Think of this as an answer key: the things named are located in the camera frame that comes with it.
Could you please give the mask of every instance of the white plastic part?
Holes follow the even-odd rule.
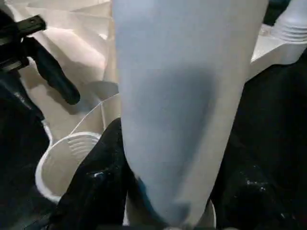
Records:
[[[307,30],[307,0],[291,0],[287,9],[276,20],[280,26]]]
[[[125,153],[171,226],[203,215],[267,3],[113,0]]]
[[[81,132],[66,136],[48,148],[35,172],[39,192],[58,203],[78,166],[100,139],[100,134]]]
[[[271,65],[295,63],[306,47],[307,0],[292,0],[273,27],[262,25],[247,80]]]
[[[307,43],[307,0],[292,0],[276,20],[272,35],[288,42]]]

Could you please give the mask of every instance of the black object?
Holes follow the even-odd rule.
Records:
[[[301,230],[278,189],[232,134],[213,191],[218,227]]]
[[[77,104],[80,94],[77,88],[65,77],[65,74],[54,57],[34,38],[25,37],[23,45],[26,55],[31,57],[39,74],[56,89],[68,104]]]
[[[48,229],[95,230],[99,225],[122,225],[131,177],[118,118],[78,167]]]
[[[78,90],[66,78],[59,63],[38,41],[27,37],[45,28],[46,23],[40,16],[15,23],[0,10],[0,91],[4,91],[4,99],[13,101],[23,110],[36,113],[40,120],[44,116],[27,95],[17,73],[17,70],[29,65],[27,57],[36,62],[40,75],[68,104],[76,104],[80,100]]]

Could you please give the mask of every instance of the white surface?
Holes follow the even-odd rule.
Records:
[[[113,0],[125,153],[170,225],[203,214],[266,6]]]

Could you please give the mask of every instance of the white cylinder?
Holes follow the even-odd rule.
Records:
[[[113,0],[128,163],[152,215],[194,226],[213,188],[267,0]]]
[[[307,0],[291,0],[277,21],[290,28],[307,29]]]

